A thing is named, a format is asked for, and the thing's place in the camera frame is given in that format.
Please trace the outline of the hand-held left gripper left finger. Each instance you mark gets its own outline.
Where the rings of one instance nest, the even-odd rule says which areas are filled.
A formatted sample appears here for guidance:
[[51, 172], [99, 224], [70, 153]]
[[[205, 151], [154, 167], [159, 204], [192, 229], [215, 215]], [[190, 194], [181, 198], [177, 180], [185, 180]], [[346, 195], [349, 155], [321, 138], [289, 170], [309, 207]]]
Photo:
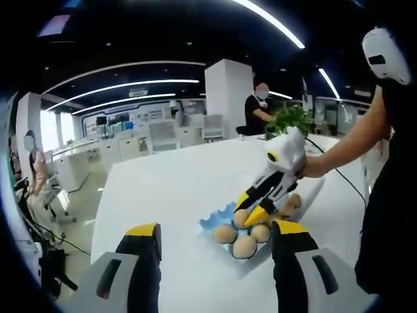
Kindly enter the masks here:
[[114, 252], [101, 255], [80, 280], [69, 312], [157, 312], [162, 260], [161, 226], [128, 230]]

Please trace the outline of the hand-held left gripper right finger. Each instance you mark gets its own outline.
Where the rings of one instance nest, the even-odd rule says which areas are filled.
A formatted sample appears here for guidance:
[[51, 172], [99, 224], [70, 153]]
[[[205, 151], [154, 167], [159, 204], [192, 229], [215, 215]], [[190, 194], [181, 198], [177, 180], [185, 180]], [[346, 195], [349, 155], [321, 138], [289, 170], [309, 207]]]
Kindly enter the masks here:
[[275, 219], [271, 243], [279, 312], [367, 312], [375, 302], [356, 283], [354, 269], [319, 248], [301, 224]]

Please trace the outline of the person's right hand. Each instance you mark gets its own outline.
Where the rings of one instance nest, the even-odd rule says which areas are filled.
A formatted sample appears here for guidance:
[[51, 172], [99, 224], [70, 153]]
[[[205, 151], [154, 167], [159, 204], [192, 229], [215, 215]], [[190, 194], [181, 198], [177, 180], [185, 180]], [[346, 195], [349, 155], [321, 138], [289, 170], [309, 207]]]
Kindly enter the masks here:
[[326, 173], [322, 156], [307, 156], [298, 177], [320, 178]]

